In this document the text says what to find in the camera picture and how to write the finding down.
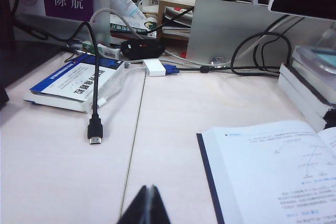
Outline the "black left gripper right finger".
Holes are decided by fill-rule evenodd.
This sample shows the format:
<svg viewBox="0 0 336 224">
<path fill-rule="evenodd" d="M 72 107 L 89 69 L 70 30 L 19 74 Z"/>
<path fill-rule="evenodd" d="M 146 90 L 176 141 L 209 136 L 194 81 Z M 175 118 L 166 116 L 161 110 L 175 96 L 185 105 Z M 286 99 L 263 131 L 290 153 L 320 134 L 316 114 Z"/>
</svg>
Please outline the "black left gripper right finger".
<svg viewBox="0 0 336 224">
<path fill-rule="evenodd" d="M 149 189 L 149 223 L 171 223 L 160 192 L 154 185 Z"/>
</svg>

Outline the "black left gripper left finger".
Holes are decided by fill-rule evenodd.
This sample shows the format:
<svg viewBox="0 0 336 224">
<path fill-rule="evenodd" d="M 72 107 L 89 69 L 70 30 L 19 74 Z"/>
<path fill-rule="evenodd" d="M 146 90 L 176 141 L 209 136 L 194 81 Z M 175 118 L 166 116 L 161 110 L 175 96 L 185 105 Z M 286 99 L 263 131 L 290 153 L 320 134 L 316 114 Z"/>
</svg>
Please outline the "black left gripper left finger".
<svg viewBox="0 0 336 224">
<path fill-rule="evenodd" d="M 145 210 L 145 198 L 148 189 L 142 186 L 135 198 L 129 204 L 126 211 L 122 214 L 117 224 L 140 223 Z"/>
</svg>

